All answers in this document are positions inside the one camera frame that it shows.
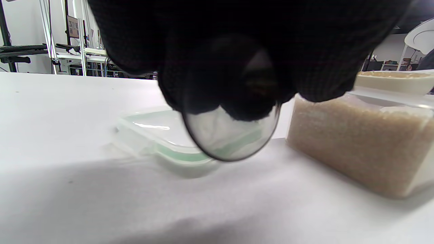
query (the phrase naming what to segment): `ceiling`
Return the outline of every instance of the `ceiling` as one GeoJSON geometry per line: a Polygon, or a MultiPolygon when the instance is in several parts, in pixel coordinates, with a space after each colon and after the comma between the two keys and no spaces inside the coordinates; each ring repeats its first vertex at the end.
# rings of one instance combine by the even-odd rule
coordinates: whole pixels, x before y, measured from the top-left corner
{"type": "Polygon", "coordinates": [[[405,17],[397,24],[392,34],[406,34],[421,22],[434,18],[434,0],[419,0],[408,10],[405,17]]]}

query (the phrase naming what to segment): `clear rice container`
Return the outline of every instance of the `clear rice container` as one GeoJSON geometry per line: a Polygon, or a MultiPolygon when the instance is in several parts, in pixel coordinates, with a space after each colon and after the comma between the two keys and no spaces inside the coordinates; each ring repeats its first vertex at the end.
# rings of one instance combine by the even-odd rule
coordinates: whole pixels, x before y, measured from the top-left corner
{"type": "Polygon", "coordinates": [[[341,98],[297,96],[286,141],[370,190],[405,198],[434,182],[434,99],[365,87],[341,98]]]}

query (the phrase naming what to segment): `white tablecloth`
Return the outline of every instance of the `white tablecloth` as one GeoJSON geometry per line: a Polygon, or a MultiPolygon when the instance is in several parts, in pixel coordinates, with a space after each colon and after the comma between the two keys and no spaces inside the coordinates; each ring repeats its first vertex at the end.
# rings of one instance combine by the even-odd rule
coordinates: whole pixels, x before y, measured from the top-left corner
{"type": "Polygon", "coordinates": [[[433,190],[385,199],[283,139],[200,178],[111,155],[116,117],[161,104],[153,81],[0,73],[0,243],[434,243],[433,190]]]}

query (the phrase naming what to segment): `beige bowl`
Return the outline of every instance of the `beige bowl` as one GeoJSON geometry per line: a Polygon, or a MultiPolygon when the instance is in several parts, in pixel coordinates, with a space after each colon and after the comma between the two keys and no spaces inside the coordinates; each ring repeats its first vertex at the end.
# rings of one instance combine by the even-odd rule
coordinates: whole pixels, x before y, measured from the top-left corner
{"type": "Polygon", "coordinates": [[[392,92],[425,95],[434,86],[434,73],[403,71],[359,72],[355,85],[392,92]]]}

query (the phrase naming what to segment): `gloved hand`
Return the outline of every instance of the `gloved hand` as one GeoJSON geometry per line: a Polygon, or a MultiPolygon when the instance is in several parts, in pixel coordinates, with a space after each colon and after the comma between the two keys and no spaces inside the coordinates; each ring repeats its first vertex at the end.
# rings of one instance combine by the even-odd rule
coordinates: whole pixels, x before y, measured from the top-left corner
{"type": "Polygon", "coordinates": [[[266,116],[274,101],[287,102],[296,93],[321,102],[351,90],[364,59],[411,4],[88,1],[113,62],[131,74],[158,70],[173,109],[200,113],[221,105],[246,121],[266,116]],[[259,68],[249,70],[258,56],[259,68]]]}

